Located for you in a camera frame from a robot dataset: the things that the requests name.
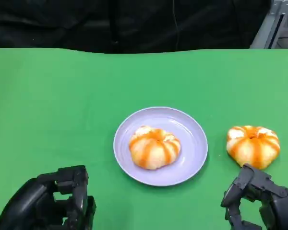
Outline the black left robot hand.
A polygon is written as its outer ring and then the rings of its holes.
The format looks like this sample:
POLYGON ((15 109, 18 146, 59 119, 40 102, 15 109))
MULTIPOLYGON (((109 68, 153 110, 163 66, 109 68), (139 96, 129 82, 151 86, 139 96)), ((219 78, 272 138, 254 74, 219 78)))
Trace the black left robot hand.
POLYGON ((0 215, 0 230, 91 230, 96 211, 84 165, 31 178, 0 215))

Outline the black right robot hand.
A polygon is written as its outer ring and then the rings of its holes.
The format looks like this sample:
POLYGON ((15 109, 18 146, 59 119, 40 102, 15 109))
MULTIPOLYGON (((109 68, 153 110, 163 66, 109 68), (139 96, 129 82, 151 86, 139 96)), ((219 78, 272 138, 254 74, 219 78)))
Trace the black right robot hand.
POLYGON ((240 201, 246 199, 262 203, 259 212, 268 230, 288 230, 288 187, 279 186, 271 175, 244 164, 221 202, 226 209, 225 219, 232 230, 261 230, 262 227, 242 220, 240 201))

